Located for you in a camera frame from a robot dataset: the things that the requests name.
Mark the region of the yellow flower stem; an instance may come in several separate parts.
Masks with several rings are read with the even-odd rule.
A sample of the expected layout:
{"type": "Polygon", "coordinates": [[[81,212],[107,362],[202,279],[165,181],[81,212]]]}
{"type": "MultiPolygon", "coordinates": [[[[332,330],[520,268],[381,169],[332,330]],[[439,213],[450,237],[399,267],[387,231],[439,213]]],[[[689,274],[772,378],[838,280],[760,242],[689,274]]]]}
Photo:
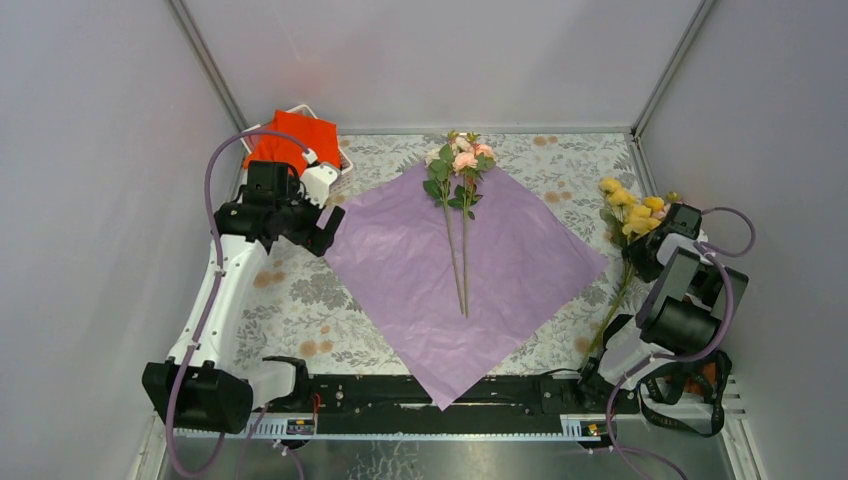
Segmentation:
{"type": "MultiPolygon", "coordinates": [[[[600,210],[601,218],[607,224],[612,244],[621,253],[624,253],[625,247],[656,230],[669,210],[668,202],[664,198],[658,196],[638,198],[619,180],[612,177],[602,178],[598,187],[604,196],[604,206],[600,210]]],[[[600,350],[602,330],[612,322],[634,278],[633,262],[623,260],[620,280],[614,291],[611,305],[584,354],[584,361],[600,350]]]]}

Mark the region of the pink white rose stems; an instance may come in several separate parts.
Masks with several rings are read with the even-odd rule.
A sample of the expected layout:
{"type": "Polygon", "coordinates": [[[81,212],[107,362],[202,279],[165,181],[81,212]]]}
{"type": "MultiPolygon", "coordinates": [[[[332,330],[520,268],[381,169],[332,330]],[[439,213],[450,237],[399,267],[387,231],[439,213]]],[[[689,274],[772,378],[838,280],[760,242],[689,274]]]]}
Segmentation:
{"type": "Polygon", "coordinates": [[[497,165],[493,148],[475,132],[452,130],[443,146],[425,155],[426,179],[422,188],[444,216],[449,258],[460,313],[470,316],[470,273],[468,266],[469,222],[483,194],[484,175],[497,165]]]}

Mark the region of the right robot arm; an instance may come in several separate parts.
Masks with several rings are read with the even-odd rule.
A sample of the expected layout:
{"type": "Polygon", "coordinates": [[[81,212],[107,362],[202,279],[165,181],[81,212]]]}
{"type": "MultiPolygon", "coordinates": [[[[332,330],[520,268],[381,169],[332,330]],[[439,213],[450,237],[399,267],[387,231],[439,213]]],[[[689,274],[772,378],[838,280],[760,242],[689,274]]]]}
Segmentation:
{"type": "Polygon", "coordinates": [[[664,367],[703,360],[723,341],[750,278],[721,262],[725,251],[701,229],[704,214],[674,203],[654,230],[623,247],[627,274],[651,290],[635,314],[604,329],[573,386],[583,410],[601,410],[664,367]]]}

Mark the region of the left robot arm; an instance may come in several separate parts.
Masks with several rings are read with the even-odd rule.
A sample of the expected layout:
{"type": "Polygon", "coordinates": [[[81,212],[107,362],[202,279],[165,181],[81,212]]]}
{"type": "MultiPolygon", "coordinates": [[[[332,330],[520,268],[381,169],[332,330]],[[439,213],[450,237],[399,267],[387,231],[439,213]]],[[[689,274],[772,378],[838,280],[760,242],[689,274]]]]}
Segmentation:
{"type": "Polygon", "coordinates": [[[255,161],[237,197],[214,211],[210,258],[189,319],[165,361],[148,363],[142,374],[164,422],[237,434],[266,404],[288,411],[307,404],[311,387],[304,360],[268,356],[250,369],[237,369],[237,322],[276,241],[285,239],[316,257],[332,245],[345,212],[325,203],[340,175],[326,162],[297,172],[286,163],[255,161]]]}

